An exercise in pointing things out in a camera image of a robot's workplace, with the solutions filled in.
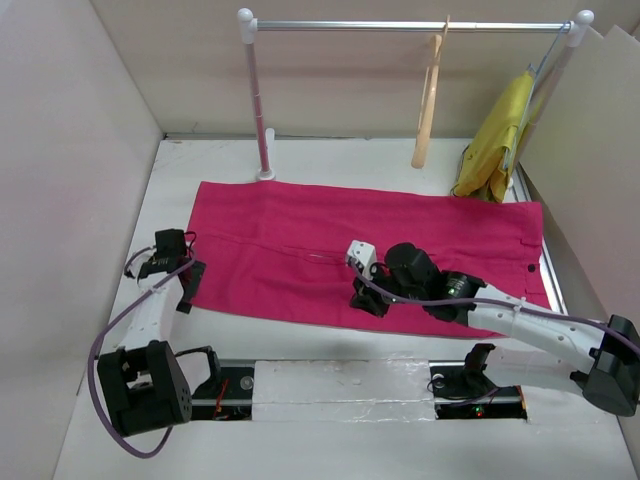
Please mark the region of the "pink trousers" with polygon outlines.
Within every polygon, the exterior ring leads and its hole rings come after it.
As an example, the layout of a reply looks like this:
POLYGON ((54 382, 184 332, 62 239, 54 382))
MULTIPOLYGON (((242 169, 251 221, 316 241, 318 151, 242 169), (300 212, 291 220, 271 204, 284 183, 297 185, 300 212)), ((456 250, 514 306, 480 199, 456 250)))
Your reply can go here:
POLYGON ((409 242, 442 270, 481 278, 547 306, 540 273, 543 214, 535 202, 297 185, 202 183, 188 227, 206 270, 194 303, 234 315, 417 336, 479 337, 415 305, 383 317, 354 309, 353 241, 378 255, 409 242))

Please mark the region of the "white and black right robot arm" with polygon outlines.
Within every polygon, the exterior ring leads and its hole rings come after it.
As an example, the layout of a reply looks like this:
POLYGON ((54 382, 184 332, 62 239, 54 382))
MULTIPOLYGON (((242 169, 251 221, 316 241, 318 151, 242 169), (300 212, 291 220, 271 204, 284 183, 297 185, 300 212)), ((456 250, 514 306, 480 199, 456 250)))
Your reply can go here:
POLYGON ((556 313, 470 274, 441 270, 412 243, 393 246, 379 260, 373 245, 355 240, 345 263, 356 275, 355 309, 382 318, 393 305, 416 305, 438 321, 528 345, 522 351, 477 343, 454 374, 433 370, 428 385, 438 407, 475 417, 502 391, 528 385, 578 395, 618 417, 636 414, 639 333, 629 319, 556 313))

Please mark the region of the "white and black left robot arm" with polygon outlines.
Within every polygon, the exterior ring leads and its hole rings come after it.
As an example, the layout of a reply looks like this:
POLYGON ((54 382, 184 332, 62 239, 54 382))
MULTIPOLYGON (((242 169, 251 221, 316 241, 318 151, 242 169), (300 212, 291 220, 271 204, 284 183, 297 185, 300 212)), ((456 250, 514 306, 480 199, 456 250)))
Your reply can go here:
POLYGON ((124 276, 136 281, 142 300, 125 317, 122 340, 97 361, 109 422, 121 437, 174 427, 192 419, 193 396, 212 396, 225 386, 212 347, 175 352, 175 318, 191 311, 206 265, 195 259, 196 234, 180 229, 155 233, 154 244, 132 255, 124 276))

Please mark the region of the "black right arm base rail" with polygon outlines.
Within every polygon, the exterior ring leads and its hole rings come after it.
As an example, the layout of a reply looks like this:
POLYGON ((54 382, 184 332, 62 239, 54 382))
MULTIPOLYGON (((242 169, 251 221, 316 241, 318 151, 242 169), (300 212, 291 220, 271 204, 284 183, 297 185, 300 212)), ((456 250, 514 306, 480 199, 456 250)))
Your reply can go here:
POLYGON ((429 372, 437 420, 528 419, 519 386, 497 387, 468 372, 462 361, 430 361, 429 372))

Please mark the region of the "black left arm base rail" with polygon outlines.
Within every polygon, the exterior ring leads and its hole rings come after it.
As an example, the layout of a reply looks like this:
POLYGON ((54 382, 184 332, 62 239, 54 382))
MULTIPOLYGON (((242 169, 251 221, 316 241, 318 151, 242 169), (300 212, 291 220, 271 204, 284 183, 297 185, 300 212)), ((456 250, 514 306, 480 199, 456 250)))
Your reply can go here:
POLYGON ((207 381, 192 396, 192 421, 245 421, 252 419, 255 365, 222 366, 218 384, 207 381))

